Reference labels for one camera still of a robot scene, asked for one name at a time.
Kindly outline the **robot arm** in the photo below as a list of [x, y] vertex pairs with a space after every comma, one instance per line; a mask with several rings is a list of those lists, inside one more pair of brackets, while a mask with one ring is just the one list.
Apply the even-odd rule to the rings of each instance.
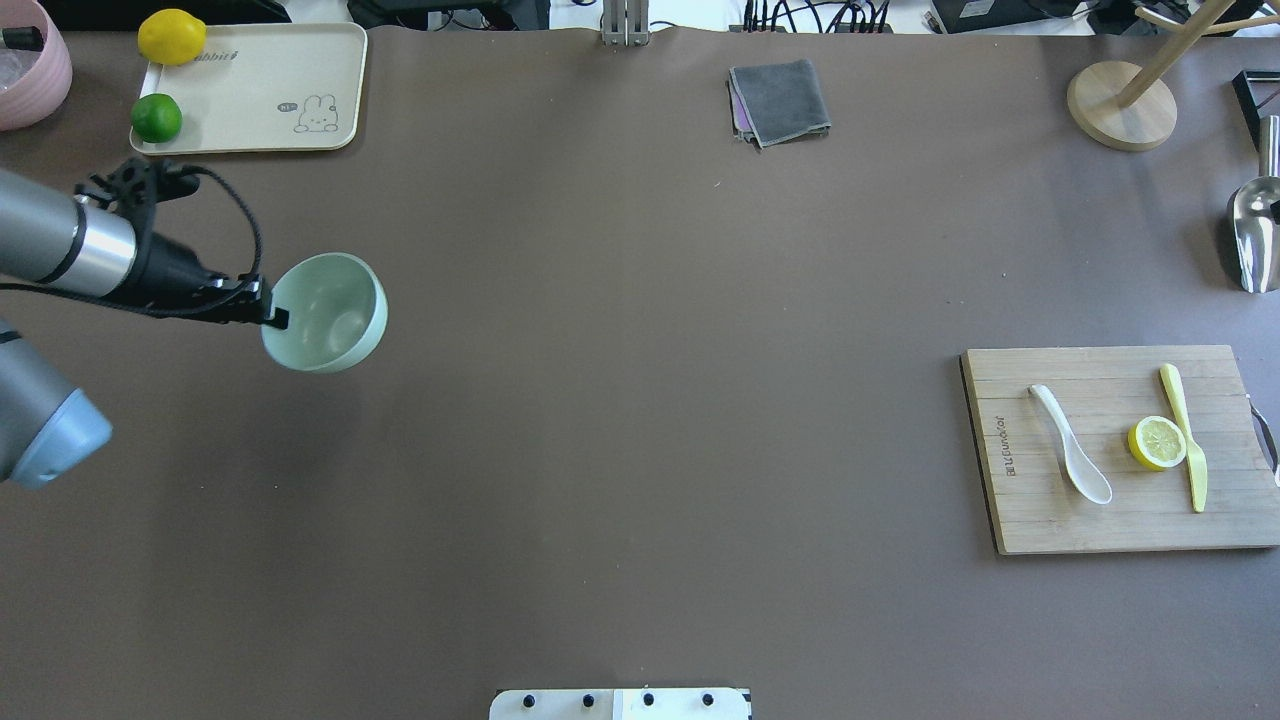
[[[250, 269], [206, 268], [197, 254], [155, 227], [163, 202], [193, 195], [206, 167], [131, 159], [67, 195], [13, 170], [1, 173], [3, 290], [87, 304], [154, 319], [244, 323], [285, 329], [260, 272], [262, 236], [244, 200]], [[10, 322], [3, 323], [3, 479], [38, 489], [113, 437], [88, 395], [67, 379]]]

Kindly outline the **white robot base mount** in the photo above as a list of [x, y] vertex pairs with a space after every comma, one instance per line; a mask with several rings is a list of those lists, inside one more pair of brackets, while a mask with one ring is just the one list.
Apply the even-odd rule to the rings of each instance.
[[489, 719], [753, 719], [751, 694], [732, 687], [508, 689]]

